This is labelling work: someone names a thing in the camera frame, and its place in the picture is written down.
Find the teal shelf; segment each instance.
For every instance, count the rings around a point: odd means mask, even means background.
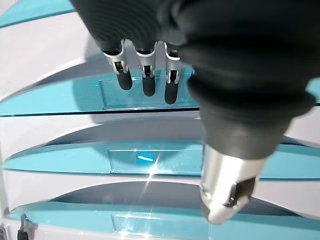
[[[74,11],[69,0],[21,0],[0,15],[0,28]]]
[[[300,216],[237,214],[223,225],[210,225],[199,209],[42,202],[16,208],[36,224],[118,235],[186,240],[318,240],[320,221]]]
[[[156,70],[153,96],[144,95],[141,72],[137,69],[130,71],[133,86],[128,91],[119,87],[115,73],[71,79],[32,88],[8,98],[0,103],[0,116],[198,107],[187,88],[192,68],[183,70],[176,103],[171,105],[165,102],[164,68]]]
[[[320,77],[310,81],[306,89],[309,93],[315,96],[316,102],[320,103]]]
[[[200,176],[203,146],[196,140],[148,140],[49,145],[13,155],[3,169],[74,174]],[[281,144],[262,179],[320,179],[320,149]]]

